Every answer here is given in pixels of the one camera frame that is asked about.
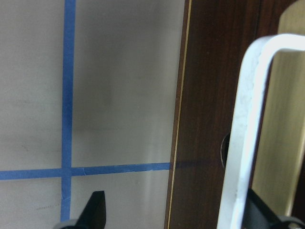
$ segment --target blue painter's tape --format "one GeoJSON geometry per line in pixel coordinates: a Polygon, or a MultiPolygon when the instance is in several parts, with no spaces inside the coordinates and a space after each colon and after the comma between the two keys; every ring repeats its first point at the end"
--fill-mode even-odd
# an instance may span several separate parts
{"type": "Polygon", "coordinates": [[[137,165],[99,166],[99,167],[75,167],[72,168],[72,176],[143,172],[143,171],[169,170],[169,169],[170,169],[170,163],[151,163],[151,164],[137,164],[137,165]]]}
{"type": "Polygon", "coordinates": [[[71,172],[61,178],[61,222],[70,219],[71,172]]]}
{"type": "Polygon", "coordinates": [[[62,172],[60,168],[0,171],[0,180],[51,178],[61,176],[62,172]]]}
{"type": "Polygon", "coordinates": [[[71,205],[75,9],[76,0],[65,0],[62,66],[61,221],[69,220],[71,205]]]}
{"type": "Polygon", "coordinates": [[[62,161],[71,167],[75,0],[65,1],[62,72],[62,161]]]}

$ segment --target white metal handle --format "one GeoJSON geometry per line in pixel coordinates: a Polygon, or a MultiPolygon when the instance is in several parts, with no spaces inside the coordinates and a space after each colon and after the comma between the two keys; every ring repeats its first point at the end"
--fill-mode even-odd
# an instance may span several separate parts
{"type": "Polygon", "coordinates": [[[217,229],[240,229],[270,62],[277,51],[305,51],[305,36],[262,37],[247,49],[239,73],[217,229]]]}

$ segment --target black plastic piece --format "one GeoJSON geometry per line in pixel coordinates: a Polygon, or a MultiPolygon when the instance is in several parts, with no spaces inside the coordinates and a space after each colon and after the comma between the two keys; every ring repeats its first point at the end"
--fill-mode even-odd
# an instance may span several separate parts
{"type": "Polygon", "coordinates": [[[104,191],[96,191],[92,193],[76,224],[62,229],[104,229],[105,225],[105,193],[104,191]]]}
{"type": "Polygon", "coordinates": [[[296,218],[281,220],[252,189],[248,190],[243,218],[246,229],[289,229],[292,223],[305,229],[305,224],[296,218]]]}

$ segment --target curved white bar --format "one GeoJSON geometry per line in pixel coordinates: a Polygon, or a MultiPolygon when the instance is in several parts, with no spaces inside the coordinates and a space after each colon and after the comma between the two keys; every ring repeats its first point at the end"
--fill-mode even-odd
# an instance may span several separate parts
{"type": "Polygon", "coordinates": [[[305,51],[305,36],[279,34],[246,51],[237,87],[217,229],[240,229],[270,62],[279,50],[305,51]]]}

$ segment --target beige surface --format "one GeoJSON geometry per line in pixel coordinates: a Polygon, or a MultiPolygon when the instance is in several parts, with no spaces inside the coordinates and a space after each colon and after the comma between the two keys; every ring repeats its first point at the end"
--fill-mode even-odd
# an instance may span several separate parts
{"type": "Polygon", "coordinates": [[[0,170],[58,168],[64,1],[0,4],[0,170]]]}
{"type": "Polygon", "coordinates": [[[183,9],[77,1],[72,166],[170,161],[183,9]]]}
{"type": "Polygon", "coordinates": [[[60,221],[61,179],[0,181],[0,229],[51,229],[60,221]]]}
{"type": "Polygon", "coordinates": [[[167,182],[168,170],[73,177],[71,219],[104,190],[106,229],[163,229],[167,182]]]}
{"type": "MultiPolygon", "coordinates": [[[[305,0],[281,16],[278,33],[305,34],[305,0]]],[[[279,215],[289,215],[305,145],[305,53],[274,58],[253,189],[279,215]]]]}

